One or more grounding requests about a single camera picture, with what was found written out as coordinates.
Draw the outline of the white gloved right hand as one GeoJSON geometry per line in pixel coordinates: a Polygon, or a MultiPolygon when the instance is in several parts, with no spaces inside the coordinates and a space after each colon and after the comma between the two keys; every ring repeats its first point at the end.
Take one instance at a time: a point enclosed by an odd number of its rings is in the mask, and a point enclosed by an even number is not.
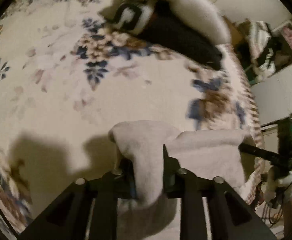
{"type": "Polygon", "coordinates": [[[281,202],[288,202],[292,198],[292,171],[286,176],[275,179],[275,175],[278,175],[276,167],[271,167],[268,171],[267,185],[264,192],[264,200],[269,204],[272,200],[277,198],[275,204],[281,202]]]}

